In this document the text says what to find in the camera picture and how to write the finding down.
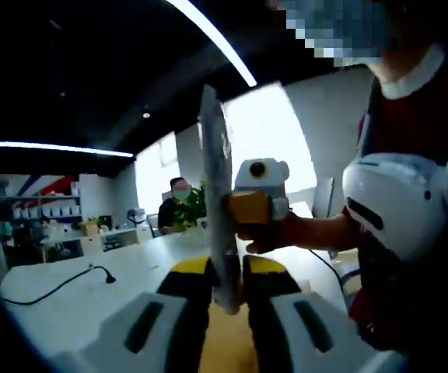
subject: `black cable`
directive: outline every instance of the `black cable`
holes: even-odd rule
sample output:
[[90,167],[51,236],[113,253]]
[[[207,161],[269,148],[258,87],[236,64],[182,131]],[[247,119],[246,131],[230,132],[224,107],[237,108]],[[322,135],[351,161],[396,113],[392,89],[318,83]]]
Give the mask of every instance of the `black cable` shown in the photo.
[[317,259],[319,259],[321,262],[323,262],[324,264],[326,264],[328,266],[328,268],[330,270],[333,271],[334,275],[336,276],[336,279],[338,280],[338,284],[340,285],[340,289],[341,289],[341,293],[345,294],[345,290],[343,288],[343,281],[341,280],[340,275],[338,274],[338,272],[333,268],[332,265],[330,265],[326,260],[324,260],[323,258],[321,258],[317,253],[315,253],[313,250],[309,250],[313,255],[317,256]]
[[66,284],[68,284],[69,282],[74,281],[76,278],[81,277],[83,274],[87,274],[89,272],[91,272],[92,270],[95,269],[102,269],[107,273],[107,284],[112,284],[114,283],[115,277],[112,276],[112,274],[108,271],[107,268],[102,267],[102,266],[91,266],[90,268],[88,268],[87,270],[84,270],[83,272],[81,272],[80,274],[76,274],[73,277],[70,277],[69,279],[63,281],[61,284],[59,284],[55,289],[53,289],[52,291],[46,293],[45,295],[43,295],[42,297],[39,297],[38,299],[35,299],[31,302],[16,302],[16,301],[12,301],[11,299],[7,299],[7,298],[3,298],[3,300],[5,302],[8,303],[12,303],[13,305],[35,305],[36,303],[42,301],[43,299],[49,297],[50,295],[52,295],[53,293],[55,293],[56,291],[60,290],[61,288],[63,288]]

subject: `potted plant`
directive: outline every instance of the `potted plant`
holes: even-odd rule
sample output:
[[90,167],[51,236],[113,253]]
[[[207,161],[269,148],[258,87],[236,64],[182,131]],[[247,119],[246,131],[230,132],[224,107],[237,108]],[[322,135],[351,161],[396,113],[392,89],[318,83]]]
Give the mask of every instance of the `potted plant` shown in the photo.
[[202,181],[199,188],[193,188],[188,198],[176,210],[173,217],[173,227],[178,231],[195,227],[196,220],[207,216],[205,206],[205,183]]

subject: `ceiling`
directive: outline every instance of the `ceiling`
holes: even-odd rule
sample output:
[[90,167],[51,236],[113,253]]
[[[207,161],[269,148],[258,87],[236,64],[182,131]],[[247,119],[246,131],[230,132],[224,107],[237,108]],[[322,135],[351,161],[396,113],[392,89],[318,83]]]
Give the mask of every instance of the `ceiling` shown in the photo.
[[[192,0],[258,85],[333,71],[264,0]],[[0,141],[137,154],[196,123],[201,87],[249,90],[220,50],[164,0],[0,3]],[[151,117],[142,114],[149,110]],[[132,159],[0,148],[0,173],[114,176]]]

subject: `yellow stripe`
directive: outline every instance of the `yellow stripe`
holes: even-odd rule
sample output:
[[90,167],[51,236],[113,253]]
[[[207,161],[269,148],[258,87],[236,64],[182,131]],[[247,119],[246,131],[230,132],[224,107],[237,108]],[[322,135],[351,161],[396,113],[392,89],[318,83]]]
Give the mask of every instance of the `yellow stripe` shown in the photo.
[[271,222],[271,202],[262,192],[235,192],[229,198],[228,210],[237,224],[262,224]]
[[267,272],[286,272],[285,266],[275,260],[263,258],[261,256],[248,256],[250,271],[252,274],[265,274]]
[[183,260],[176,264],[171,272],[179,272],[180,274],[204,274],[207,266],[208,255],[200,256],[198,258]]

